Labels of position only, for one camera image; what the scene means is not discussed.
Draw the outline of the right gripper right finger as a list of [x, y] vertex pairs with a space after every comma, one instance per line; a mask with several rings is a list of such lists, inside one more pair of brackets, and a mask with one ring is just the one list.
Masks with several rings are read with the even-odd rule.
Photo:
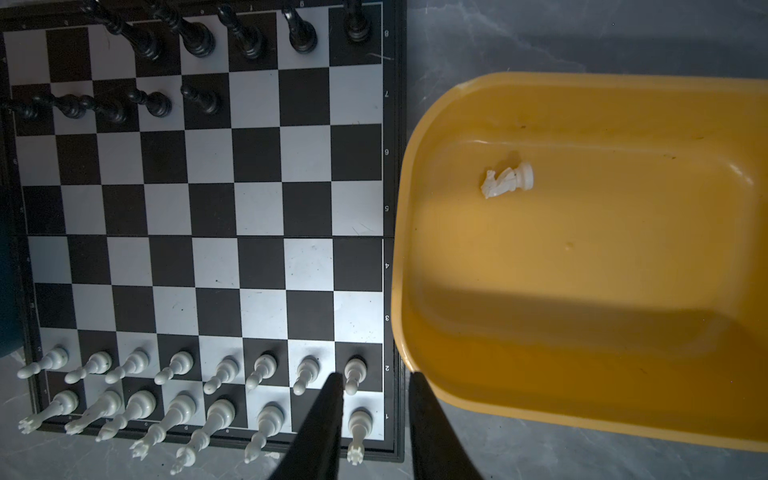
[[409, 418], [415, 479], [481, 479], [426, 377], [409, 380]]

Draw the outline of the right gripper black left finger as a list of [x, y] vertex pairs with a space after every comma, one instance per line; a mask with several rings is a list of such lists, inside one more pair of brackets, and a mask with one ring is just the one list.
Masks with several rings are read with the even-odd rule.
[[343, 418], [344, 376], [328, 376], [274, 479], [338, 478]]

